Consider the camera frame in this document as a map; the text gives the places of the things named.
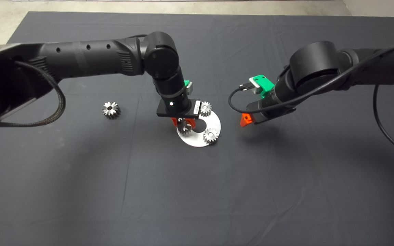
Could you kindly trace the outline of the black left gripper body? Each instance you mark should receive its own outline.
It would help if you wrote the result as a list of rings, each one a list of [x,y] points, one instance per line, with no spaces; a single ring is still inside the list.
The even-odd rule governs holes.
[[[160,94],[156,114],[165,118],[198,119],[200,112],[200,100],[189,99],[186,90],[180,90],[174,94]]]

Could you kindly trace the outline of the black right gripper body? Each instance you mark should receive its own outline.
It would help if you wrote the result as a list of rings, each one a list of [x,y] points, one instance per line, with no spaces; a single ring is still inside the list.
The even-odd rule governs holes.
[[[260,124],[269,120],[276,119],[278,117],[293,113],[297,110],[297,105],[288,105],[262,111],[263,108],[275,106],[283,102],[289,101],[297,97],[297,89],[290,88],[288,86],[275,86],[264,99],[254,101],[247,105],[247,111],[260,110],[258,113],[252,113],[251,117],[254,124]]]

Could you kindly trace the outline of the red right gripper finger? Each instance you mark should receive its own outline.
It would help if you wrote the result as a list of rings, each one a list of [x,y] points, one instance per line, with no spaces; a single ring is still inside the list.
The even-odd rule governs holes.
[[[242,113],[241,119],[240,119],[240,126],[241,127],[246,127],[250,124],[254,123],[254,118],[252,115],[248,113]]]

